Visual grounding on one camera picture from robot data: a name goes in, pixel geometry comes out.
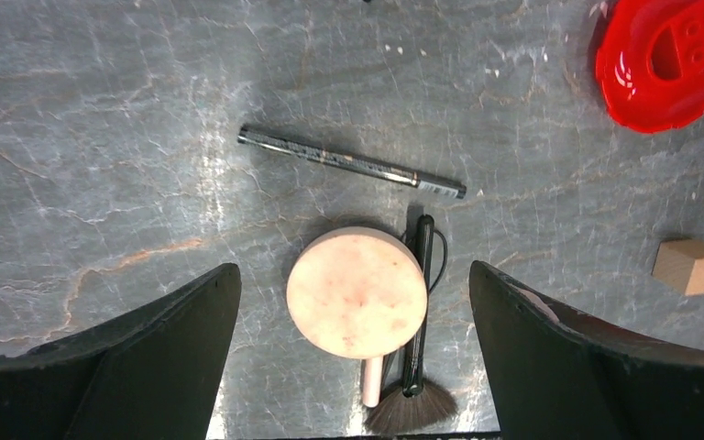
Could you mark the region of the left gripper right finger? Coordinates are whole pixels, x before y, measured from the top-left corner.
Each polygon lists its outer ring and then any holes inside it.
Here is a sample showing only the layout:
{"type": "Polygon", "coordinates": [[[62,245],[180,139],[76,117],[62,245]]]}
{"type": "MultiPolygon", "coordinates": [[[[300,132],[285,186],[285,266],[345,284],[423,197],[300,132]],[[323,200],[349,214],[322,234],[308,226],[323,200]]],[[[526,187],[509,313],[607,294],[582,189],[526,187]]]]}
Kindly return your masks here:
{"type": "Polygon", "coordinates": [[[704,350],[641,335],[472,263],[469,300],[506,439],[704,439],[704,350]]]}

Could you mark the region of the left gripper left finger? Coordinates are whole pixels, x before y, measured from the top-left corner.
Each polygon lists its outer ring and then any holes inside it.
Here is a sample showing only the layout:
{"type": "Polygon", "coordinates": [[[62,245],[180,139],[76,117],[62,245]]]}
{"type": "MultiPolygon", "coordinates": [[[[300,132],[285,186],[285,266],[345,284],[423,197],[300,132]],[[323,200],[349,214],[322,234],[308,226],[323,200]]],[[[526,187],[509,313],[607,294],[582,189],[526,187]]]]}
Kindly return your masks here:
{"type": "Polygon", "coordinates": [[[0,439],[202,439],[237,321],[239,268],[0,356],[0,439]]]}

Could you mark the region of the black makeup brush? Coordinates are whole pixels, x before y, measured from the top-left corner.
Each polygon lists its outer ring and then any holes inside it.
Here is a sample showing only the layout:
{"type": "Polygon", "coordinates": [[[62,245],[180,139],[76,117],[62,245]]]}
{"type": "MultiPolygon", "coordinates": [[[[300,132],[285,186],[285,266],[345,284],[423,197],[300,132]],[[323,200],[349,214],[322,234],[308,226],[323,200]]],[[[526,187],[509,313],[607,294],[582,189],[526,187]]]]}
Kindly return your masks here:
{"type": "MultiPolygon", "coordinates": [[[[446,271],[448,243],[435,229],[429,214],[418,217],[413,235],[413,253],[419,263],[427,293],[432,294],[446,271]],[[442,243],[442,267],[432,275],[434,241],[442,243]]],[[[390,385],[377,406],[368,411],[366,428],[376,435],[400,435],[444,422],[457,414],[457,400],[443,385],[424,375],[424,351],[427,321],[423,320],[414,337],[405,344],[402,353],[400,380],[390,385]]]]}

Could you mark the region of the round pink powder compact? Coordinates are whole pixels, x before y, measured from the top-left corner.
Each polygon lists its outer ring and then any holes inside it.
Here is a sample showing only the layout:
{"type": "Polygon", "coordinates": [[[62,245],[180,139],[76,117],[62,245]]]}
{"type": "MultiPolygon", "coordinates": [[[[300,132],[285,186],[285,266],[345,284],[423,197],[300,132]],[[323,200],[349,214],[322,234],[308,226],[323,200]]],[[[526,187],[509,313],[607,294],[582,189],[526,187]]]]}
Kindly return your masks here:
{"type": "Polygon", "coordinates": [[[395,236],[349,226],[302,251],[286,285],[290,317],[314,346],[342,358],[383,357],[422,325],[427,288],[413,253],[395,236]]]}

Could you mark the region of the red plastic arch toy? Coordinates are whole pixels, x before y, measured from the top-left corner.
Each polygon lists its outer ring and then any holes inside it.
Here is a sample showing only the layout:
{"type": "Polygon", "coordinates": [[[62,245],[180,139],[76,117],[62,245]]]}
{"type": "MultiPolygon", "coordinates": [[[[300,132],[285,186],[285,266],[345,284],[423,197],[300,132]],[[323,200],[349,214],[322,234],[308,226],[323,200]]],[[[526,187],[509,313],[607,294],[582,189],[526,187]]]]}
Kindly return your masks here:
{"type": "Polygon", "coordinates": [[[596,52],[610,118],[653,134],[704,114],[704,0],[619,1],[596,52]]]}

